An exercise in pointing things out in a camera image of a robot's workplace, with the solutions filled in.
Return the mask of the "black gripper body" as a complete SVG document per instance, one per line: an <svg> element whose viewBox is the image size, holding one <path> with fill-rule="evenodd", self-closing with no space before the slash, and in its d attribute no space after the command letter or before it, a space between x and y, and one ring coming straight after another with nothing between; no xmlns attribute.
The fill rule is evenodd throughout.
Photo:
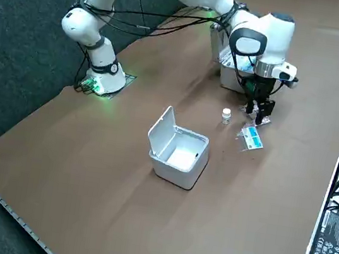
<svg viewBox="0 0 339 254"><path fill-rule="evenodd" d="M271 102L270 99L273 88L275 87L276 79L265 78L258 75L252 75L246 78L245 95L248 100L255 100L257 102Z"/></svg>

